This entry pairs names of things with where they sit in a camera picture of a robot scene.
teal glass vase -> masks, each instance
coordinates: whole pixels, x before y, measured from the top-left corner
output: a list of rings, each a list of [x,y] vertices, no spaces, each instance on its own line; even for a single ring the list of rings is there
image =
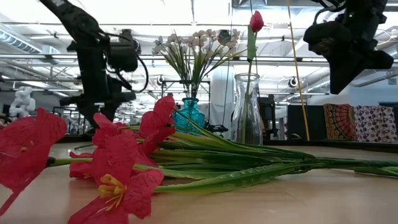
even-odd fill
[[[186,117],[190,118],[200,127],[202,128],[205,127],[205,114],[198,109],[199,100],[197,98],[189,97],[182,99],[182,101],[184,102],[184,107],[180,109],[179,112],[181,112],[181,114],[184,114]],[[182,115],[174,113],[173,119],[174,119],[174,125],[176,125],[178,132],[187,133],[187,134],[192,134],[189,131],[199,132],[199,130],[196,127],[194,127],[194,125],[189,123],[188,120],[186,120]]]

glass bottle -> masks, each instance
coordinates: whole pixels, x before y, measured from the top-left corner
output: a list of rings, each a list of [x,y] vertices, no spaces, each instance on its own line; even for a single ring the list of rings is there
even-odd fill
[[[196,124],[198,124],[202,128],[205,127],[205,114],[202,113],[198,109],[199,99],[188,97],[188,98],[182,99],[182,101],[184,102],[184,107],[182,109],[180,109],[179,112],[181,112],[185,116],[189,117],[192,121],[194,121]],[[181,127],[183,129],[187,129],[190,131],[199,132],[199,130],[197,130],[197,128],[195,128],[191,123],[189,123],[180,114],[174,113],[173,119],[174,119],[174,124],[177,127]],[[181,133],[191,134],[190,132],[184,131],[183,129],[177,128],[177,131],[179,131]]]
[[[231,125],[231,140],[245,144],[262,145],[262,129],[257,95],[259,89],[259,75],[242,73],[235,75],[237,99]],[[246,113],[246,131],[243,139],[244,102],[249,93]]]

patterned fabric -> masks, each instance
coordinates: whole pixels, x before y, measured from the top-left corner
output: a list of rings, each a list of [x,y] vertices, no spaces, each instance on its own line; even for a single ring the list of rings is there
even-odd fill
[[[355,141],[354,108],[350,105],[323,105],[327,138]]]
[[[356,106],[356,134],[361,142],[398,143],[394,112],[386,106]]]

table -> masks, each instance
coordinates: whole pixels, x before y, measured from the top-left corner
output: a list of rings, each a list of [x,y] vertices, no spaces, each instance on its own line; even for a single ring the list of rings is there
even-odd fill
[[[51,156],[66,157],[76,144],[57,144]],[[284,147],[318,156],[398,160],[398,154],[326,147]],[[160,194],[152,198],[152,215],[138,224],[394,224],[398,180],[347,170],[312,170],[286,175],[267,184],[232,192],[193,195]],[[0,203],[10,190],[0,186]],[[70,215],[97,196],[96,185],[68,177],[68,167],[54,167],[20,194],[2,224],[66,223]]]

flower arrangement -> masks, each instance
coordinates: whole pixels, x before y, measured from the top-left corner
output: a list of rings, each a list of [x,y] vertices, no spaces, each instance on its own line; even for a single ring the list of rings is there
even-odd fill
[[[96,114],[99,129],[93,137],[94,153],[72,153],[67,159],[48,157],[51,145],[66,132],[62,118],[39,108],[36,119],[11,123],[0,130],[0,184],[12,190],[0,216],[46,167],[69,164],[70,177],[98,185],[98,197],[72,215],[70,224],[128,223],[129,214],[144,218],[150,214],[153,192],[225,192],[312,169],[398,176],[398,162],[315,157],[229,142],[190,120],[199,130],[196,136],[178,133],[170,118],[173,111],[178,113],[174,99],[166,96],[142,117],[139,127],[113,124]],[[162,185],[164,176],[193,182]]]
[[[218,32],[211,29],[195,32],[187,39],[171,34],[166,42],[163,37],[155,40],[152,54],[162,54],[180,76],[187,97],[196,98],[200,82],[205,76],[229,59],[244,52],[244,50],[236,52],[239,40],[240,32],[236,29],[232,30],[230,37],[223,40],[218,37]]]

